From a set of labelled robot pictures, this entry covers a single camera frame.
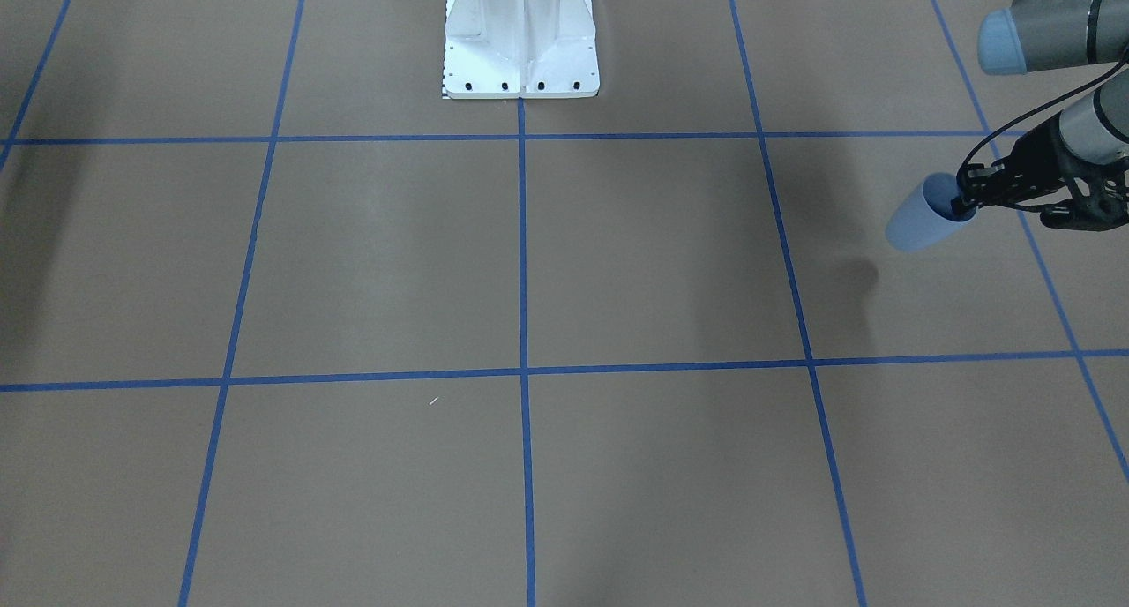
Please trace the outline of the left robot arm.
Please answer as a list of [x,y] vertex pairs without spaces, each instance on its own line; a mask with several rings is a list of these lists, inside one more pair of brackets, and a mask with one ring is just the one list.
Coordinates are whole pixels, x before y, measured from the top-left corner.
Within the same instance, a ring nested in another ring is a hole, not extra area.
[[989,165],[965,158],[937,212],[965,221],[983,206],[1038,214],[1050,229],[1126,225],[1126,0],[1010,0],[984,17],[984,73],[1029,74],[1084,65],[1106,72],[1062,96],[1065,108]]

